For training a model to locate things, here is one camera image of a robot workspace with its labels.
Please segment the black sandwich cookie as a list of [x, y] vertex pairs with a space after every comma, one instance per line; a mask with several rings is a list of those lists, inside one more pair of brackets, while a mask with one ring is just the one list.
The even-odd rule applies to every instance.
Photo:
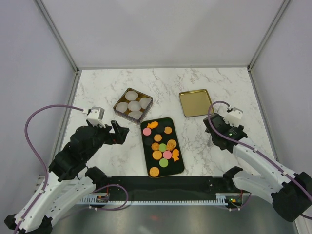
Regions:
[[156, 127], [156, 132], [159, 134], [162, 134], [164, 132], [165, 127], [162, 125], [159, 125]]
[[144, 140], [144, 144], [146, 146], [151, 146], [153, 144], [153, 142], [154, 142], [154, 140], [152, 138], [149, 138], [149, 137], [145, 138], [145, 140]]

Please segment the square cookie tin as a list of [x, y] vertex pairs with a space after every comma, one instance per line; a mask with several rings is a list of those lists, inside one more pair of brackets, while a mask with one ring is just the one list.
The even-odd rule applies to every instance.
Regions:
[[153, 105], [153, 98], [133, 88], [127, 88], [113, 106], [114, 112], [134, 123], [140, 125]]

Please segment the orange scalloped cookie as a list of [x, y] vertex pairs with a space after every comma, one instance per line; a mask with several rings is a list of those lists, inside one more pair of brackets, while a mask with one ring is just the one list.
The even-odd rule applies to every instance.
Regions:
[[162, 140], [161, 134], [156, 134], [156, 135], [154, 136], [154, 140], [155, 140], [156, 142], [160, 142], [160, 141]]

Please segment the gold tin lid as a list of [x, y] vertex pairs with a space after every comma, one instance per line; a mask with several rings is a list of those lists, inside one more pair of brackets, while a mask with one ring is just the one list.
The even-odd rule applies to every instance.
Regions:
[[212, 104], [206, 89], [181, 92], [179, 93], [179, 99], [185, 117], [206, 116]]

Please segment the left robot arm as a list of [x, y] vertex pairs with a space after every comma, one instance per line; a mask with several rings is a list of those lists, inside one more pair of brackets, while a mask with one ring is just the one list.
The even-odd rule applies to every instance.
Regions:
[[27, 205], [17, 214], [8, 215], [5, 225], [19, 234], [49, 234], [60, 216], [81, 198], [92, 192], [102, 192], [107, 185], [106, 174], [94, 166], [63, 195], [61, 191], [86, 168], [87, 161], [104, 145], [122, 145], [129, 128], [115, 120], [111, 125], [93, 126], [89, 123], [76, 129], [70, 141], [57, 153], [49, 173]]

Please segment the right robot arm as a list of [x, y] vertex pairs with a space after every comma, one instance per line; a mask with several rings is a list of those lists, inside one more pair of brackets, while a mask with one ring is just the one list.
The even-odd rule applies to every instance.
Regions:
[[245, 190], [270, 203], [286, 221], [293, 222], [312, 205], [312, 178], [306, 173], [296, 173], [279, 162], [268, 158], [244, 132], [244, 127], [231, 126], [214, 113], [203, 120], [212, 142], [221, 150], [241, 158], [260, 176], [233, 167], [230, 176], [223, 179], [227, 192]]

